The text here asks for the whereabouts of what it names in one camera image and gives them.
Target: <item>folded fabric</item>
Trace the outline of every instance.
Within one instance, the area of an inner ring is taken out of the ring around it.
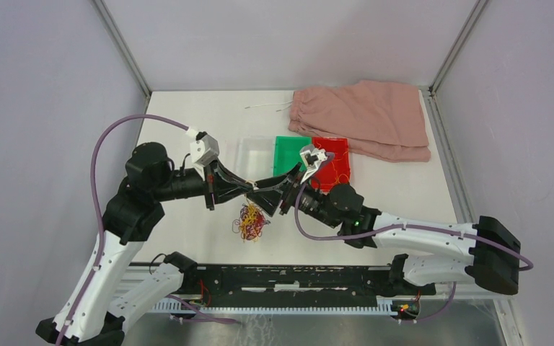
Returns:
[[[430,159],[419,91],[408,84],[360,81],[296,91],[288,129],[303,136],[344,137],[351,152],[389,162]]]

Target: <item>white table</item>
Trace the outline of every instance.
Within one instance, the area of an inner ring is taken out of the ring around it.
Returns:
[[[237,142],[248,136],[297,136],[289,132],[285,106],[245,109],[250,105],[291,101],[292,91],[154,92],[147,113],[177,120],[204,130],[218,140],[220,160],[234,166]],[[426,116],[426,133],[432,158],[428,163],[392,164],[351,154],[351,183],[365,197],[364,205],[392,214],[428,221],[455,222],[456,217]],[[162,143],[177,165],[188,152],[190,139],[171,125],[145,120],[138,143]],[[134,262],[149,262],[156,254],[179,251],[198,263],[257,265],[386,265],[402,249],[354,249],[342,241],[312,241],[294,224],[294,209],[276,215],[257,241],[243,242],[232,232],[245,199],[239,197],[205,208],[201,197],[163,203],[165,217],[152,232]],[[334,235],[337,229],[301,213],[307,233]]]

